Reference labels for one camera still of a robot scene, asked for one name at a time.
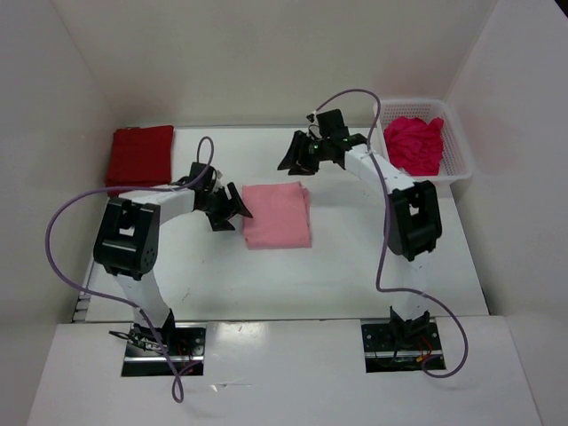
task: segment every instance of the folded pink towel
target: folded pink towel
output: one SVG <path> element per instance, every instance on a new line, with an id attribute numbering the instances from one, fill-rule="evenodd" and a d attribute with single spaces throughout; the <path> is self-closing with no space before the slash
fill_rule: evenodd
<path id="1" fill-rule="evenodd" d="M 312 246 L 310 193 L 300 182 L 242 187 L 242 200 L 254 218 L 244 217 L 248 249 Z"/>

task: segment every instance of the crumpled pink cloth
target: crumpled pink cloth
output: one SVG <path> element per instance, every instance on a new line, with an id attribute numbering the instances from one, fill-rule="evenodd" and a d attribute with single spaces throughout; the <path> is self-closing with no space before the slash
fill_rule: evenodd
<path id="1" fill-rule="evenodd" d="M 300 182 L 245 185 L 242 200 L 253 218 L 244 217 L 248 249 L 299 249 L 312 246 L 310 193 Z"/>
<path id="2" fill-rule="evenodd" d="M 427 124 L 420 118 L 399 117 L 384 131 L 390 162 L 412 176 L 436 176 L 444 152 L 444 120 Z"/>

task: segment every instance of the black bracket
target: black bracket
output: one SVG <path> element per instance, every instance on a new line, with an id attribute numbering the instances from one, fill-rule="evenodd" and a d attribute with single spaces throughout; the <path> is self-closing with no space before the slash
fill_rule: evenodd
<path id="1" fill-rule="evenodd" d="M 133 229 L 131 234 L 124 230 Z M 93 257 L 112 275 L 140 280 L 158 257 L 160 206 L 115 197 L 106 204 Z"/>
<path id="2" fill-rule="evenodd" d="M 185 177 L 187 182 L 197 178 L 205 167 L 206 164 L 194 162 L 189 176 Z M 231 198 L 227 196 L 223 187 L 216 187 L 216 182 L 217 171 L 209 167 L 205 177 L 192 188 L 195 191 L 194 208 L 205 213 L 213 231 L 234 231 L 229 219 L 236 215 L 252 217 L 252 214 L 242 201 L 233 182 L 227 184 Z"/>
<path id="3" fill-rule="evenodd" d="M 320 137 L 297 130 L 278 170 L 288 170 L 289 175 L 311 176 L 320 170 L 320 162 L 326 161 L 345 169 L 345 153 L 367 142 L 360 134 L 349 134 L 338 109 L 318 114 L 316 119 Z"/>
<path id="4" fill-rule="evenodd" d="M 203 375 L 206 345 L 204 326 L 196 324 L 188 327 L 178 324 L 176 327 L 173 314 L 170 312 L 162 328 L 157 329 L 179 373 Z M 135 324 L 128 333 L 117 331 L 108 333 L 126 341 L 122 377 L 172 375 L 168 363 L 162 357 L 160 346 L 149 329 Z"/>
<path id="5" fill-rule="evenodd" d="M 430 312 L 426 311 L 421 317 L 416 319 L 404 320 L 390 307 L 390 332 L 399 347 L 405 348 L 414 344 L 414 340 L 419 337 L 430 325 Z"/>
<path id="6" fill-rule="evenodd" d="M 389 198 L 390 250 L 412 262 L 421 253 L 435 249 L 436 240 L 442 236 L 442 222 L 434 184 L 416 182 L 404 191 L 395 189 Z"/>

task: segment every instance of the red wire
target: red wire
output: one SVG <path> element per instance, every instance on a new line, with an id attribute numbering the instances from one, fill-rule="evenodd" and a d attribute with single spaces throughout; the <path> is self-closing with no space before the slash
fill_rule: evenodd
<path id="1" fill-rule="evenodd" d="M 432 345 L 430 344 L 430 342 L 428 341 L 428 339 L 424 336 L 422 336 L 422 340 L 428 345 L 428 355 L 432 354 L 432 351 L 434 351 L 434 348 L 432 347 Z"/>
<path id="2" fill-rule="evenodd" d="M 192 360 L 192 353 L 189 352 L 189 353 L 187 354 L 187 357 L 189 358 L 189 361 L 191 362 L 191 360 Z M 190 375 L 192 372 L 193 372 L 193 368 L 190 368 L 189 370 L 187 370 L 187 373 L 186 373 L 186 374 L 187 374 L 187 375 Z"/>

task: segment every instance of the cable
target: cable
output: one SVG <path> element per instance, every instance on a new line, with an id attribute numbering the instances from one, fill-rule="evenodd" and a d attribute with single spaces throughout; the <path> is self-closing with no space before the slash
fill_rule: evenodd
<path id="1" fill-rule="evenodd" d="M 191 189 L 207 173 L 209 167 L 211 166 L 211 162 L 213 161 L 213 154 L 215 152 L 215 146 L 213 144 L 213 139 L 211 139 L 209 136 L 204 136 L 203 138 L 201 138 L 201 140 L 199 141 L 199 145 L 198 145 L 197 150 L 198 150 L 198 153 L 199 153 L 199 151 L 201 150 L 201 145 L 206 140 L 209 142 L 209 145 L 211 146 L 211 152 L 209 154 L 209 159 L 207 161 L 206 167 L 201 171 L 199 176 L 196 177 L 194 180 L 192 180 L 191 182 L 189 182 L 185 185 L 182 185 L 182 186 L 179 186 L 179 187 L 173 189 L 173 191 L 180 191 L 182 189 Z M 55 263 L 55 260 L 53 259 L 53 254 L 51 252 L 51 231 L 53 229 L 53 225 L 55 225 L 55 221 L 58 219 L 58 217 L 61 215 L 61 213 L 63 213 L 69 206 L 75 204 L 76 202 L 82 200 L 85 197 L 88 197 L 90 195 L 94 195 L 95 193 L 106 193 L 108 191 L 140 191 L 140 190 L 151 191 L 151 192 L 156 192 L 156 193 L 169 193 L 169 192 L 172 191 L 172 188 L 155 188 L 155 187 L 138 187 L 138 186 L 109 186 L 109 187 L 105 187 L 105 188 L 91 189 L 90 191 L 80 193 L 79 195 L 76 195 L 76 197 L 67 201 L 65 204 L 63 204 L 61 207 L 59 207 L 57 209 L 57 211 L 53 214 L 53 217 L 50 219 L 49 223 L 47 224 L 47 229 L 45 230 L 45 255 L 47 256 L 47 261 L 50 264 L 50 267 L 52 268 L 52 270 L 55 272 L 55 274 L 63 282 L 68 284 L 69 287 L 74 288 L 75 290 L 78 290 L 78 291 L 82 291 L 83 293 L 86 293 L 88 295 L 103 297 L 105 299 L 114 300 L 116 302 L 121 302 L 123 304 L 127 304 L 128 306 L 132 307 L 133 309 L 137 309 L 140 312 L 140 315 L 142 316 L 144 321 L 147 323 L 148 328 L 150 328 L 150 331 L 152 332 L 152 336 L 154 337 L 154 340 L 156 341 L 156 343 L 160 347 L 160 352 L 162 353 L 163 357 L 166 359 L 166 363 L 168 364 L 168 367 L 170 368 L 171 373 L 174 375 L 174 382 L 171 385 L 171 396 L 174 398 L 174 400 L 176 402 L 181 404 L 184 401 L 184 386 L 181 383 L 181 374 L 177 371 L 176 367 L 174 366 L 174 363 L 172 362 L 170 355 L 168 354 L 168 350 L 164 346 L 158 331 L 156 330 L 154 324 L 152 324 L 152 321 L 148 318 L 148 315 L 144 312 L 144 310 L 140 306 L 138 306 L 137 304 L 135 304 L 135 303 L 131 302 L 130 300 L 125 299 L 123 297 L 108 295 L 106 293 L 101 293 L 101 292 L 98 292 L 98 291 L 95 291 L 95 290 L 91 290 L 91 289 L 88 289 L 88 288 L 81 286 L 80 284 L 77 284 L 73 280 L 69 279 L 60 270 L 60 268 Z"/>
<path id="2" fill-rule="evenodd" d="M 379 99 L 379 97 L 375 93 L 373 93 L 372 91 L 368 91 L 367 89 L 348 89 L 346 91 L 340 91 L 336 95 L 334 95 L 331 98 L 329 98 L 328 100 L 326 100 L 320 106 L 318 106 L 318 108 L 316 108 L 316 112 L 318 112 L 321 108 L 323 108 L 325 105 L 327 105 L 332 100 L 339 98 L 340 96 L 345 95 L 347 93 L 366 93 L 367 95 L 373 97 L 376 100 L 376 104 L 377 104 L 376 115 L 375 115 L 375 118 L 373 119 L 373 123 L 371 124 L 371 128 L 369 129 L 368 136 L 367 136 L 367 147 L 368 147 L 369 152 L 371 152 L 371 149 L 372 149 L 371 148 L 371 136 L 373 135 L 373 131 L 375 130 L 375 127 L 376 127 L 377 123 L 379 122 L 379 116 L 381 114 L 381 100 Z M 387 189 L 387 184 L 384 180 L 384 176 L 383 176 L 383 172 L 381 171 L 381 167 L 379 167 L 379 164 L 378 164 L 377 160 L 375 159 L 374 155 L 369 155 L 369 156 L 371 157 L 371 161 L 373 162 L 373 165 L 375 166 L 376 172 L 379 175 L 379 181 L 381 182 L 381 188 L 383 189 L 384 206 L 385 206 L 384 225 L 383 225 L 384 239 L 383 239 L 383 246 L 381 248 L 381 256 L 379 258 L 379 267 L 378 267 L 377 272 L 376 272 L 376 280 L 375 280 L 376 289 L 380 293 L 400 293 L 400 292 L 404 292 L 404 293 L 413 293 L 415 295 L 422 296 L 425 299 L 431 300 L 432 302 L 434 302 L 435 304 L 440 306 L 444 311 L 447 312 L 447 314 L 452 318 L 452 320 L 454 320 L 455 325 L 458 326 L 458 328 L 460 329 L 460 332 L 461 332 L 461 336 L 463 337 L 463 357 L 461 358 L 461 361 L 458 364 L 458 366 L 456 368 L 454 368 L 452 371 L 450 371 L 449 373 L 445 373 L 445 374 L 442 374 L 442 375 L 434 375 L 429 370 L 426 369 L 426 365 L 431 360 L 433 360 L 435 358 L 440 358 L 441 355 L 432 355 L 431 357 L 428 357 L 427 359 L 425 359 L 421 363 L 422 371 L 426 375 L 429 375 L 430 377 L 435 377 L 435 378 L 438 378 L 438 379 L 445 379 L 447 377 L 451 377 L 451 376 L 455 375 L 456 373 L 458 373 L 463 368 L 463 365 L 465 364 L 465 361 L 468 359 L 468 355 L 469 355 L 468 336 L 466 335 L 465 330 L 463 329 L 463 326 L 462 326 L 460 320 L 455 316 L 455 314 L 450 310 L 450 308 L 448 308 L 444 303 L 442 303 L 440 300 L 438 300 L 434 296 L 430 296 L 430 295 L 423 293 L 422 291 L 416 290 L 414 288 L 406 288 L 406 287 L 382 288 L 381 287 L 381 277 L 383 275 L 384 259 L 385 259 L 386 254 L 387 254 L 389 237 L 391 236 L 391 229 L 390 229 L 391 228 L 391 199 L 389 198 L 389 191 Z"/>
<path id="3" fill-rule="evenodd" d="M 432 354 L 432 352 L 434 351 L 434 348 L 432 347 L 432 344 L 430 343 L 430 341 L 422 336 L 422 340 L 426 343 L 426 345 L 428 346 L 428 356 Z"/>
<path id="4" fill-rule="evenodd" d="M 380 362 L 377 362 L 379 364 L 379 366 L 381 366 L 382 368 L 390 368 L 392 366 L 392 364 L 394 364 L 396 362 L 397 359 L 397 355 L 398 355 L 398 346 L 395 345 L 394 347 L 394 351 L 392 353 L 392 357 L 390 357 L 390 361 L 389 364 L 387 364 L 386 366 Z"/>
<path id="5" fill-rule="evenodd" d="M 181 370 L 179 370 L 179 375 L 186 375 L 187 373 L 190 373 L 193 370 L 193 368 L 200 363 L 201 363 L 201 361 L 190 361 L 188 365 L 186 365 Z"/>

